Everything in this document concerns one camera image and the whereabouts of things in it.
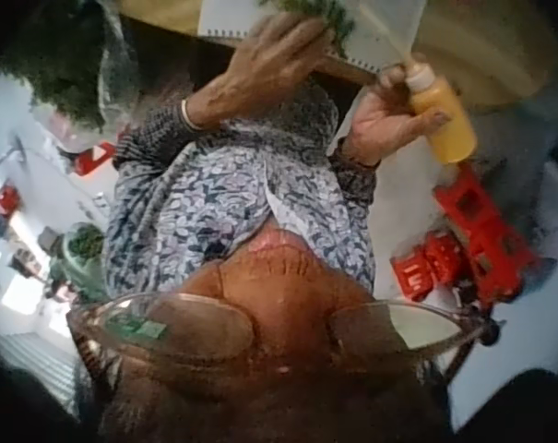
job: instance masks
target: leafy plant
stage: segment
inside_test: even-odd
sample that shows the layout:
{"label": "leafy plant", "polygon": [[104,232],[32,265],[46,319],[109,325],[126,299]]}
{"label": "leafy plant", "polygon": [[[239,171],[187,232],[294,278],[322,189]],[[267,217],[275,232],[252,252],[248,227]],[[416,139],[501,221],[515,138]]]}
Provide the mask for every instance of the leafy plant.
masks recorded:
{"label": "leafy plant", "polygon": [[93,225],[79,228],[74,238],[67,245],[69,251],[83,260],[97,257],[101,254],[104,235]]}
{"label": "leafy plant", "polygon": [[325,18],[330,28],[336,32],[334,47],[338,55],[346,58],[344,43],[354,31],[356,23],[348,17],[346,9],[338,0],[258,0],[261,6],[268,3],[283,11]]}
{"label": "leafy plant", "polygon": [[83,126],[102,127],[98,76],[104,43],[101,7],[93,0],[50,0],[0,58],[0,70],[33,88]]}

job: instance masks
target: notebook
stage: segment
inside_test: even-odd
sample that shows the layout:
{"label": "notebook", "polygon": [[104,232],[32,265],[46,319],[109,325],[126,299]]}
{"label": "notebook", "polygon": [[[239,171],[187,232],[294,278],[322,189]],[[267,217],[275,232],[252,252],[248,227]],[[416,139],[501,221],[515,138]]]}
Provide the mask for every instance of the notebook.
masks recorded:
{"label": "notebook", "polygon": [[[346,7],[356,28],[344,44],[346,60],[371,71],[398,63],[399,56],[359,13],[361,0],[339,0]],[[378,14],[400,41],[411,48],[420,24],[426,0],[362,0]],[[273,5],[260,6],[258,0],[203,0],[198,35],[243,38],[262,17],[277,12]]]}

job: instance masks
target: woman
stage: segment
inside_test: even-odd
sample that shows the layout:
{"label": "woman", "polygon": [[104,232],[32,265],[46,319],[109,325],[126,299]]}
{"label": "woman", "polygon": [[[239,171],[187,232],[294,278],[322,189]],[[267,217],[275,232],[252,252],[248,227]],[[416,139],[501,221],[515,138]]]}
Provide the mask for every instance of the woman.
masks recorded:
{"label": "woman", "polygon": [[[372,300],[367,214],[377,165],[447,120],[438,110],[409,113],[397,68],[363,98],[351,132],[327,157],[338,113],[320,88],[303,83],[332,38],[319,18],[265,18],[224,74],[157,110],[120,141],[104,255],[112,298],[175,291],[219,299],[251,318],[262,350],[258,364],[280,362],[281,374],[296,366],[321,369],[330,352],[326,317]],[[173,308],[160,314],[181,328]],[[121,377],[101,419],[114,440],[293,441],[307,434],[308,441],[360,441],[373,440],[371,429],[381,423],[379,435],[401,441],[438,435],[424,434],[428,426],[421,424],[441,424],[431,420],[435,414],[412,377],[390,396],[410,406],[406,414],[397,408],[395,420],[378,421],[371,390],[359,389],[358,380],[242,381],[228,393],[231,400],[208,402],[193,390],[179,400],[137,371]],[[414,415],[418,410],[424,413]],[[402,417],[415,425],[404,429]]]}

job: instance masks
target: red plastic object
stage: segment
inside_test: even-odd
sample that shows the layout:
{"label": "red plastic object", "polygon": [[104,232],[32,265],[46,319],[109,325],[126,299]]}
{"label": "red plastic object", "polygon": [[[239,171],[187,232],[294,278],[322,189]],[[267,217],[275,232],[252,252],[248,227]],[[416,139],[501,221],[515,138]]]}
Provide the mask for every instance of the red plastic object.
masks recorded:
{"label": "red plastic object", "polygon": [[102,142],[98,147],[104,150],[104,153],[96,160],[94,160],[94,148],[85,150],[76,157],[75,169],[76,174],[80,176],[88,175],[103,163],[107,162],[115,153],[115,146],[108,141]]}
{"label": "red plastic object", "polygon": [[456,281],[465,268],[466,260],[463,258],[461,245],[451,233],[427,233],[424,254],[433,268],[436,280],[442,284],[449,285]]}
{"label": "red plastic object", "polygon": [[468,237],[468,259],[480,300],[491,305],[516,297],[522,274],[538,259],[504,222],[469,165],[461,163],[457,181],[450,187],[437,187],[434,196]]}
{"label": "red plastic object", "polygon": [[502,219],[488,221],[469,241],[469,264],[484,304],[509,301],[522,289],[522,273],[538,258]]}
{"label": "red plastic object", "polygon": [[501,214],[480,185],[468,163],[460,163],[459,175],[449,187],[437,186],[434,197],[446,215],[467,237],[478,231],[489,220],[501,218]]}
{"label": "red plastic object", "polygon": [[0,214],[10,218],[20,206],[20,194],[12,185],[4,185],[0,189]]}
{"label": "red plastic object", "polygon": [[401,292],[411,301],[421,302],[433,289],[430,265],[422,246],[414,246],[408,256],[391,258],[390,263],[398,277]]}

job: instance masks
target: mouth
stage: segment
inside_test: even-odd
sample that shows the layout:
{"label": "mouth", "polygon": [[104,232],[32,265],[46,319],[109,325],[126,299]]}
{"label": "mouth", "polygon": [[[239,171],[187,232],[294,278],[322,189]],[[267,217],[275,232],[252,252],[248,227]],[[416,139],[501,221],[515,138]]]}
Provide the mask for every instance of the mouth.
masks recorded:
{"label": "mouth", "polygon": [[276,249],[281,246],[289,246],[305,254],[314,254],[302,237],[284,229],[272,229],[260,233],[250,242],[248,251],[255,253]]}

